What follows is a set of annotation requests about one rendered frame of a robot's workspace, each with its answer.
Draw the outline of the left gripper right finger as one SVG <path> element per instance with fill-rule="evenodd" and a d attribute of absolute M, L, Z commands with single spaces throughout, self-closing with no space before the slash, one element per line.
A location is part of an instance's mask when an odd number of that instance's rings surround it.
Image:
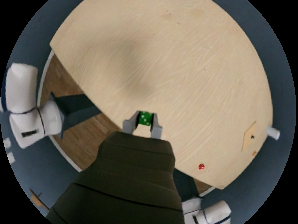
<path fill-rule="evenodd" d="M 153 127 L 152 127 L 153 124 Z M 162 125 L 158 125 L 158 117 L 157 117 L 157 113 L 153 112 L 153 116 L 152 116 L 152 124 L 150 124 L 150 137 L 152 137 L 152 139 L 160 139 L 161 140 L 161 135 L 162 135 Z"/>

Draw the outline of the green die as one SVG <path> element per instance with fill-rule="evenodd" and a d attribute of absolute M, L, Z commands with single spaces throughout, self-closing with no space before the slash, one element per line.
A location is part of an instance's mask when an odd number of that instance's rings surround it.
<path fill-rule="evenodd" d="M 150 127 L 150 123 L 152 123 L 152 112 L 141 111 L 140 120 L 138 120 L 138 124 L 146 125 L 146 127 Z"/>

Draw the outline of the tan square mat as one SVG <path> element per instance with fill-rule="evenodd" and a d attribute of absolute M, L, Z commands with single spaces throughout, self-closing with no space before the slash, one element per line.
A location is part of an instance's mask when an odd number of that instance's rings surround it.
<path fill-rule="evenodd" d="M 257 121 L 255 121 L 255 123 L 253 125 L 251 125 L 251 127 L 249 129 L 247 129 L 247 131 L 245 132 L 245 135 L 243 135 L 242 151 L 243 151 L 243 149 L 245 149 L 247 147 L 247 145 L 249 145 L 251 143 L 251 141 L 253 141 L 250 139 L 250 137 L 255 135 L 255 125 L 257 125 Z M 253 131 L 253 129 L 254 129 L 254 131 Z"/>

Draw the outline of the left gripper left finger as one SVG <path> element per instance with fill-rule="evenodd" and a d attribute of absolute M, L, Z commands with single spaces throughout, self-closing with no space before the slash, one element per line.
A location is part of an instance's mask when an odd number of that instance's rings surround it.
<path fill-rule="evenodd" d="M 130 133 L 130 135 L 133 135 L 134 129 L 137 129 L 138 127 L 138 120 L 140 120 L 140 113 L 141 111 L 137 111 L 133 113 L 133 116 L 130 117 L 129 120 L 122 121 L 122 132 L 124 133 Z"/>

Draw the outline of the red die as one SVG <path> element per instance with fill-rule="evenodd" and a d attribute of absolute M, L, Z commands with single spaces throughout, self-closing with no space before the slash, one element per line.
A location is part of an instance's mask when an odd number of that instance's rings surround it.
<path fill-rule="evenodd" d="M 200 168 L 200 171 L 201 171 L 201 169 L 204 169 L 205 168 L 205 165 L 204 164 L 200 164 L 200 167 L 198 167 L 198 168 Z"/>

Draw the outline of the white plastic bottle with blue cap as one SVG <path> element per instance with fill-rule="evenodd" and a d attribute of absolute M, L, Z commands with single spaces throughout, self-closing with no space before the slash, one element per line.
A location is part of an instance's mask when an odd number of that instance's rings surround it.
<path fill-rule="evenodd" d="M 267 135 L 274 137 L 274 139 L 279 139 L 279 137 L 281 137 L 281 135 L 279 135 L 279 131 L 277 131 L 277 129 L 273 129 L 271 127 L 267 127 L 266 133 L 267 133 Z"/>

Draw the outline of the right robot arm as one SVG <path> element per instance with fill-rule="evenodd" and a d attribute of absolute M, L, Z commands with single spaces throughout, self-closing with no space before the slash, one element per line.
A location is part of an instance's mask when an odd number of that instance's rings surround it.
<path fill-rule="evenodd" d="M 230 224 L 230 208 L 221 200 L 201 210 L 201 198 L 182 202 L 185 224 Z M 193 202 L 194 201 L 194 202 Z"/>

